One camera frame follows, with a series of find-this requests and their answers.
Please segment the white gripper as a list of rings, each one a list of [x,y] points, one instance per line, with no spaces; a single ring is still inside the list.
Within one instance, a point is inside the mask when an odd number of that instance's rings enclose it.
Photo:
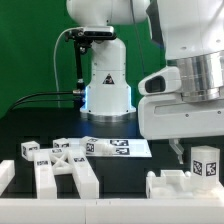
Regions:
[[[145,139],[170,139],[182,164],[184,148],[177,138],[224,135],[224,98],[185,103],[176,93],[148,95],[139,102],[138,122]]]

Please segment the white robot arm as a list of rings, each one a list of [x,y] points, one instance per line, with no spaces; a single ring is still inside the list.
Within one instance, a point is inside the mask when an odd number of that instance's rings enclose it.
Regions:
[[[95,120],[135,113],[147,140],[224,135],[224,0],[67,0],[80,50],[92,52],[92,79],[81,113]],[[131,104],[126,49],[117,25],[146,23],[145,51],[158,46],[163,66],[138,84]]]

